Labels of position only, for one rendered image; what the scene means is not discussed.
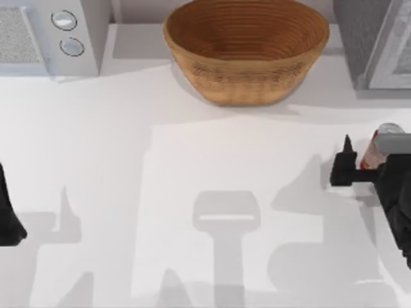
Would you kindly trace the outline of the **red and white can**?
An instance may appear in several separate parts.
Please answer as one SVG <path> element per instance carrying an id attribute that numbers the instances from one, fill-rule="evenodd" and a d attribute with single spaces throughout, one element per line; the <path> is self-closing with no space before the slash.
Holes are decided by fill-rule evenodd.
<path id="1" fill-rule="evenodd" d="M 395 123 L 383 123 L 374 131 L 370 143 L 360 161 L 360 169 L 377 169 L 386 161 L 387 156 L 381 154 L 375 145 L 375 138 L 383 133 L 405 133 L 404 129 Z"/>

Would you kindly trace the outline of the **small round microwave knob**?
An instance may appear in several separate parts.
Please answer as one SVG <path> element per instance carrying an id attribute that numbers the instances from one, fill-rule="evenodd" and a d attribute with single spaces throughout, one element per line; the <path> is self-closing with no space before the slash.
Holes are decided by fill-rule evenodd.
<path id="1" fill-rule="evenodd" d="M 69 37 L 59 42 L 60 50 L 67 56 L 78 57 L 81 56 L 85 47 L 77 38 Z"/>

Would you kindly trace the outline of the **pale microwave oven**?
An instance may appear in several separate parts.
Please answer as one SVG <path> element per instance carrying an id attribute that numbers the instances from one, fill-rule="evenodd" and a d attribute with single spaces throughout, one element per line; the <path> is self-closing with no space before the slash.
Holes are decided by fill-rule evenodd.
<path id="1" fill-rule="evenodd" d="M 76 16 L 74 30 L 52 24 L 51 14 L 61 10 Z M 110 0 L 0 0 L 0 76 L 98 76 L 110 16 Z M 69 37 L 83 43 L 81 56 L 60 50 L 59 42 Z"/>

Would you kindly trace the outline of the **brown woven basket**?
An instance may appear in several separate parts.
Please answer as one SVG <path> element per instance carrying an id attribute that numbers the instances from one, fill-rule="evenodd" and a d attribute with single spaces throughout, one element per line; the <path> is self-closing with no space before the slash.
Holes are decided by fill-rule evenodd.
<path id="1" fill-rule="evenodd" d="M 226 107 L 277 103 L 323 52 L 328 20 L 298 0 L 191 0 L 163 24 L 164 39 L 191 86 Z"/>

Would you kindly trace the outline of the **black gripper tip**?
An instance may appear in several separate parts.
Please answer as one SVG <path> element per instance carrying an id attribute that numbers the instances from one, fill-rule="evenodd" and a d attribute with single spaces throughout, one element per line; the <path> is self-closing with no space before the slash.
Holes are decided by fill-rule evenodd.
<path id="1" fill-rule="evenodd" d="M 0 163 L 0 247 L 17 246 L 27 235 L 12 207 L 3 165 Z"/>

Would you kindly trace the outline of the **pale cabinet door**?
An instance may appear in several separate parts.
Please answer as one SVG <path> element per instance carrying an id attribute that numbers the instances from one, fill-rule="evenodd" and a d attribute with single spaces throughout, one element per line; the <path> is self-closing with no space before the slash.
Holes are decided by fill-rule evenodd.
<path id="1" fill-rule="evenodd" d="M 367 78 L 370 89 L 411 90 L 411 0 L 391 0 Z"/>

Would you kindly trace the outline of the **large round microwave knob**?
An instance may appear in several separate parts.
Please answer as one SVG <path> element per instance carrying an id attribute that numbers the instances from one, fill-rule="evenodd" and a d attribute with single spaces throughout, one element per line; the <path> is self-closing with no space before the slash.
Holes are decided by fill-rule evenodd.
<path id="1" fill-rule="evenodd" d="M 51 22 L 54 27 L 62 31 L 72 31 L 78 24 L 76 16 L 68 10 L 53 12 Z"/>

